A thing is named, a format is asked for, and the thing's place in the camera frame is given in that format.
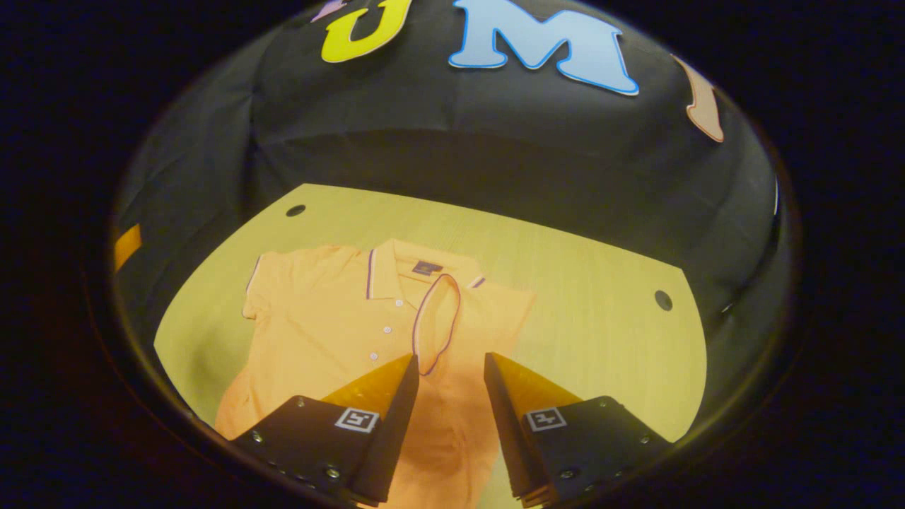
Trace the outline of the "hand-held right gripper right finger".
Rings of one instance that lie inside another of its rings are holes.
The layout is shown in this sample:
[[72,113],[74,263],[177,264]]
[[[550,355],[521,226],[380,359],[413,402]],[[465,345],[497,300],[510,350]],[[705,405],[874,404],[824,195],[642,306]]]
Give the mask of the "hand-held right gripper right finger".
[[583,399],[498,352],[485,355],[484,383],[524,507],[597,505],[672,449],[613,397]]

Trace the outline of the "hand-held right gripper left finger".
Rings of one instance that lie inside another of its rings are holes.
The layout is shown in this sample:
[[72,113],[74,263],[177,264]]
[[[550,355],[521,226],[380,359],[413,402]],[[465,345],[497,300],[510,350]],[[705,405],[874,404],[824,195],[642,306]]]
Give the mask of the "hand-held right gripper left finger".
[[290,397],[232,443],[333,505],[381,505],[389,497],[419,381],[419,358],[407,354],[323,399]]

